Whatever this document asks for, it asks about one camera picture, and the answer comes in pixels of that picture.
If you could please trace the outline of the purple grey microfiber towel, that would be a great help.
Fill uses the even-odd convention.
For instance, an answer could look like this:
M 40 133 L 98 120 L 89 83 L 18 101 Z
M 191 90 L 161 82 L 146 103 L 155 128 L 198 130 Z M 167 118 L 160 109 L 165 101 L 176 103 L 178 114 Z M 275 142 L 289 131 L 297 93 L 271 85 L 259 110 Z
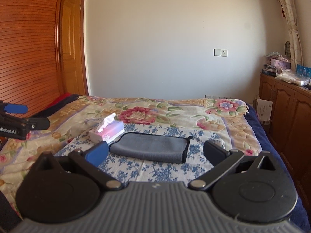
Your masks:
M 109 150 L 120 156 L 153 162 L 185 163 L 192 138 L 125 133 L 109 145 Z

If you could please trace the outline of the wooden room door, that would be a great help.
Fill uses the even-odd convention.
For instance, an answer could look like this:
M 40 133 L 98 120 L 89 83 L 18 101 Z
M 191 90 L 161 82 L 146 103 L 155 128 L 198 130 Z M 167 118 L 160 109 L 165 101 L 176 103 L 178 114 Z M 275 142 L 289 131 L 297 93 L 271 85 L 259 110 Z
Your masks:
M 63 0 L 62 79 L 67 93 L 88 95 L 84 53 L 84 0 Z

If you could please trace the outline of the pink white tissue box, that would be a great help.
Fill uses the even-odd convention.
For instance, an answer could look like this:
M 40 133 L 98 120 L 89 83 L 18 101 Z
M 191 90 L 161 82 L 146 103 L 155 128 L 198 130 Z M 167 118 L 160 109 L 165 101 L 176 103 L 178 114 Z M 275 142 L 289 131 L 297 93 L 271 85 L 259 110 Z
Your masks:
M 122 135 L 124 130 L 124 123 L 115 120 L 116 113 L 105 117 L 98 127 L 89 131 L 89 138 L 93 143 L 106 142 L 111 143 L 117 137 Z

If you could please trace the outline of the red blanket at headboard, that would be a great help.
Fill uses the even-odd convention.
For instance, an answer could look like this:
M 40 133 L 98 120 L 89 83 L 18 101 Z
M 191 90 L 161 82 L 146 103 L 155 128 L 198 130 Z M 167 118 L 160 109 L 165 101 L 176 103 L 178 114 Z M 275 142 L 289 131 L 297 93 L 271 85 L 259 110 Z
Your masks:
M 50 107 L 55 106 L 56 104 L 60 103 L 62 100 L 68 98 L 71 95 L 72 95 L 71 93 L 62 94 L 61 96 L 59 96 L 58 98 L 53 100 L 46 108 L 50 108 Z

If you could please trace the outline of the white radiator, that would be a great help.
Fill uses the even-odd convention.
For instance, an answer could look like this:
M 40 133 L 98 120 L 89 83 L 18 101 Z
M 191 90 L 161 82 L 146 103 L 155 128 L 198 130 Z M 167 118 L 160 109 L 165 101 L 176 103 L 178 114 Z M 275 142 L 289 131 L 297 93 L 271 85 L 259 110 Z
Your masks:
M 214 96 L 214 95 L 205 95 L 204 98 L 206 99 L 231 99 L 230 97 Z

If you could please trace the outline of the white cardboard box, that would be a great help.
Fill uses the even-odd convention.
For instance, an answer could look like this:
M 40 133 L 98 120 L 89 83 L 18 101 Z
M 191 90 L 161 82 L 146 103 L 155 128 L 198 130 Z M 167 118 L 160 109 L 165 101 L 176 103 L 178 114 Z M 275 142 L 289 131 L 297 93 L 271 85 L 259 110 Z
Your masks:
M 273 102 L 257 98 L 253 101 L 253 108 L 256 111 L 259 122 L 263 125 L 269 125 L 272 114 Z

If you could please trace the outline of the navy blue bed sheet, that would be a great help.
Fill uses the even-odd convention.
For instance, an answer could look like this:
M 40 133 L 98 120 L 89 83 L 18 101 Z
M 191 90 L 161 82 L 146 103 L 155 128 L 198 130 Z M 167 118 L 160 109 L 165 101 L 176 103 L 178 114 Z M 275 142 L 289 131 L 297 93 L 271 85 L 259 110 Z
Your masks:
M 279 155 L 279 153 L 277 153 L 276 149 L 274 149 L 273 145 L 268 140 L 268 137 L 262 125 L 260 124 L 258 120 L 255 109 L 248 103 L 247 103 L 247 107 L 248 107 L 248 113 L 245 114 L 245 119 L 248 122 L 248 124 L 252 127 L 253 132 L 255 133 L 255 136 L 257 140 L 259 141 L 259 144 L 261 145 L 262 150 L 269 151 L 276 158 L 277 162 L 282 167 L 283 171 L 286 173 L 288 178 L 291 180 L 292 183 L 294 183 L 281 156 Z M 290 221 L 292 221 L 301 230 L 305 232 L 310 232 L 310 223 L 308 220 L 307 211 L 304 208 L 301 198 L 299 196 L 298 196 L 297 204 L 292 212 L 292 215 L 290 216 Z

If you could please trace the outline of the wooden slatted wardrobe door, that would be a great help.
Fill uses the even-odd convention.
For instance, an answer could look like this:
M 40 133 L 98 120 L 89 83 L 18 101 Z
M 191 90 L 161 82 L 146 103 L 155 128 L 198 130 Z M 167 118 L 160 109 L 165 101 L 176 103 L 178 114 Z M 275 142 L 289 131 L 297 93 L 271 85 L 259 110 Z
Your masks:
M 1 0 L 1 100 L 26 117 L 64 93 L 61 10 L 62 0 Z

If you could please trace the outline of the dark stacked books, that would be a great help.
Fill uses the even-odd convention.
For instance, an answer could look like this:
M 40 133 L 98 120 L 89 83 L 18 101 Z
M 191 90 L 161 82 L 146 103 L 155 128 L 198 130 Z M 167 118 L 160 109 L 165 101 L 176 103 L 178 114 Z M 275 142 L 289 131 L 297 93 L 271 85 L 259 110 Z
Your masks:
M 277 70 L 276 70 L 275 66 L 271 66 L 268 64 L 264 65 L 264 68 L 262 69 L 261 72 L 265 75 L 268 75 L 268 76 L 273 76 L 273 77 L 277 76 Z

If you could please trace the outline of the beige plastic bag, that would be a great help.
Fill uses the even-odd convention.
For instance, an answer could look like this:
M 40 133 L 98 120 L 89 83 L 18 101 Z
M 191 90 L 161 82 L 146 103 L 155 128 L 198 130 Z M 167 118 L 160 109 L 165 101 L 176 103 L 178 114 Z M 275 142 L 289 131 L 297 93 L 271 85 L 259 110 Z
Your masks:
M 297 75 L 291 69 L 282 70 L 281 73 L 278 74 L 275 78 L 280 81 L 301 87 L 308 86 L 310 84 L 310 77 Z

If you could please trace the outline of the pink purple box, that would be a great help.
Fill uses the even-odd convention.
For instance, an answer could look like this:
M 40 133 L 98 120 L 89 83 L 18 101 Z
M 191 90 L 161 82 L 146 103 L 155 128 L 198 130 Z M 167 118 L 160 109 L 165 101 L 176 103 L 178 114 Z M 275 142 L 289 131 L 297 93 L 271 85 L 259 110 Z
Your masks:
M 281 69 L 281 70 L 286 70 L 286 69 L 291 69 L 291 63 L 287 61 L 282 61 L 279 59 L 271 58 L 270 59 L 270 64 L 271 66 Z

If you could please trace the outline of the blue gift bag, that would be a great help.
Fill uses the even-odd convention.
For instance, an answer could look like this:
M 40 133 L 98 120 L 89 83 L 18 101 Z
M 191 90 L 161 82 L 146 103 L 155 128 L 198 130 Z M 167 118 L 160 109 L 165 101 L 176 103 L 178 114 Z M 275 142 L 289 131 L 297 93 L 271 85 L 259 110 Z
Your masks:
M 296 74 L 299 76 L 304 76 L 304 77 L 309 77 L 311 78 L 311 68 L 310 67 L 305 67 L 302 65 L 297 65 L 296 66 Z

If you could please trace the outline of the green woven fan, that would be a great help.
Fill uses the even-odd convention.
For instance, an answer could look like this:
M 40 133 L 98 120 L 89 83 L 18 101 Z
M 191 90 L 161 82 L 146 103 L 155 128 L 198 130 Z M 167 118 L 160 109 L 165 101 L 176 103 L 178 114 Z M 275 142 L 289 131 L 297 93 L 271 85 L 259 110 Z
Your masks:
M 285 49 L 285 56 L 290 60 L 291 59 L 291 53 L 290 53 L 290 41 L 287 41 L 284 45 Z

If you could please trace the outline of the beige patterned curtain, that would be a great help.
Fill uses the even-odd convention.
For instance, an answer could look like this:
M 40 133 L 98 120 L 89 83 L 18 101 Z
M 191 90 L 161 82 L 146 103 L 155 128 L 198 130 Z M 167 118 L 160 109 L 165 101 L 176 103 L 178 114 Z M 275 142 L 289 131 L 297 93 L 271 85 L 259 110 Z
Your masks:
M 297 26 L 297 13 L 294 0 L 280 0 L 288 26 L 290 43 L 291 69 L 296 70 L 297 65 L 303 64 L 303 52 Z

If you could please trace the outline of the white wall socket switch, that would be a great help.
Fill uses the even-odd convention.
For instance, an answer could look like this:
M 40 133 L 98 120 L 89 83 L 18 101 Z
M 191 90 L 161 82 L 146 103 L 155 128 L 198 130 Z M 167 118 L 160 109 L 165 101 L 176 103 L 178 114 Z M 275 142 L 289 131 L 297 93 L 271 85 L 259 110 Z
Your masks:
M 227 57 L 228 56 L 228 50 L 222 50 L 222 49 L 214 49 L 214 56 L 222 56 Z

